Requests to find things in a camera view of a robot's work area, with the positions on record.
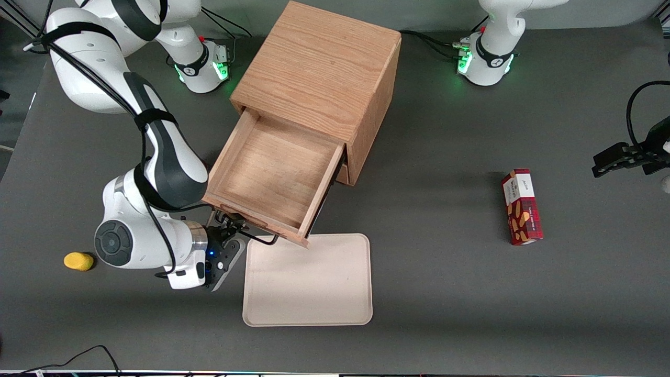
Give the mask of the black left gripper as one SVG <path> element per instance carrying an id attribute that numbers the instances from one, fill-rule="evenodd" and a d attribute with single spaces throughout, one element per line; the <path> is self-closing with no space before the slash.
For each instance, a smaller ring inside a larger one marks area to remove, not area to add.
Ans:
<path id="1" fill-rule="evenodd" d="M 618 169 L 627 169 L 633 165 L 641 165 L 645 175 L 654 174 L 665 169 L 669 163 L 668 152 L 665 150 L 669 139 L 669 117 L 649 129 L 646 138 L 639 142 L 630 128 L 630 139 L 636 153 L 630 153 L 626 142 L 618 142 L 593 156 L 593 175 L 600 178 Z"/>

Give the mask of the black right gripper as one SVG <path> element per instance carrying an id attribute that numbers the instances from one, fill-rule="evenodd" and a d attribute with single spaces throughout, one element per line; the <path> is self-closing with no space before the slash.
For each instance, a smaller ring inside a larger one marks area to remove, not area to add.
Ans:
<path id="1" fill-rule="evenodd" d="M 204 286 L 215 292 L 246 250 L 246 241 L 239 234 L 248 227 L 243 217 L 228 217 L 227 213 L 220 210 L 213 210 L 211 222 L 217 227 L 205 228 L 208 244 L 205 251 Z"/>

